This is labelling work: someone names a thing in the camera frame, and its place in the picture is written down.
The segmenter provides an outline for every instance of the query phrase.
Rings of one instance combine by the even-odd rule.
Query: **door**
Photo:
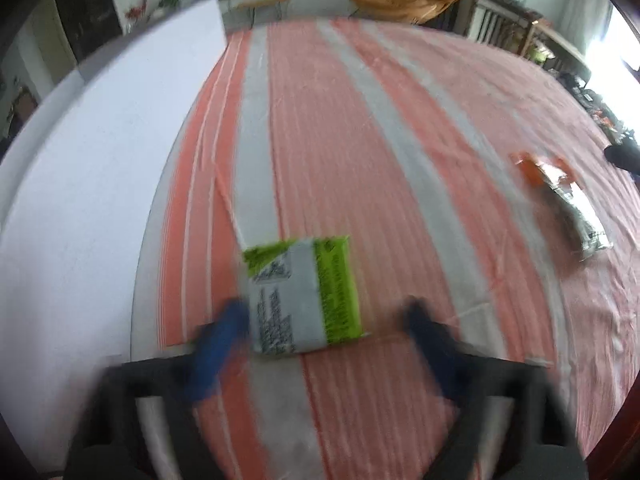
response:
[[[56,5],[78,62],[122,35],[113,0],[56,0]]]

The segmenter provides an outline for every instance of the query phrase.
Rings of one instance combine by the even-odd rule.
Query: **orange package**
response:
[[[528,152],[515,153],[512,159],[529,184],[533,187],[545,187],[553,192],[556,206],[566,221],[570,236],[576,242],[581,260],[611,247],[602,222],[566,161],[559,157],[548,159]]]

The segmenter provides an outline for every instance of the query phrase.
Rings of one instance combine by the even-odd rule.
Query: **table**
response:
[[[554,63],[556,70],[568,70],[589,82],[591,69],[587,60],[570,41],[545,23],[533,23],[532,29],[534,35],[538,32],[544,34],[543,42],[558,58],[558,61]]]
[[[248,9],[249,14],[251,15],[251,28],[253,28],[255,23],[255,9],[260,7],[275,7],[276,14],[279,20],[282,20],[282,3],[288,4],[290,0],[248,0],[245,2],[240,2],[236,9]]]
[[[236,12],[234,9],[242,2],[249,0],[220,0],[220,8],[223,11],[223,19],[227,31],[238,30],[244,27],[250,27],[251,16],[247,16],[246,12]],[[290,0],[284,9],[285,17],[290,20],[292,18],[309,18],[320,16],[336,17],[349,16],[353,12],[353,4],[349,0]],[[264,16],[257,12],[255,21],[256,25],[260,22],[274,21],[274,16]]]
[[[156,193],[132,356],[214,319],[242,248],[349,235],[370,336],[229,365],[197,415],[230,478],[419,478],[455,413],[396,325],[409,294],[487,354],[547,363],[588,453],[639,367],[640,197],[606,145],[539,67],[463,38],[359,20],[238,32]],[[576,264],[519,150],[564,156],[612,250]]]

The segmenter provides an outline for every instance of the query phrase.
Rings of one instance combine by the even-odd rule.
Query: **striped tablecloth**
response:
[[[489,354],[548,363],[588,453],[639,368],[640,198],[606,145],[538,67],[459,37],[357,20],[238,32],[154,202],[133,357],[215,318],[240,247],[349,235],[371,336],[236,358],[197,410],[229,478],[420,476],[455,413],[399,333],[409,294]],[[576,264],[519,150],[572,165],[612,250]]]

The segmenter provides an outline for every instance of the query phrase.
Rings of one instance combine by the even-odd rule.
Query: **green and white package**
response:
[[[288,240],[242,256],[254,351],[309,352],[362,336],[346,237]]]

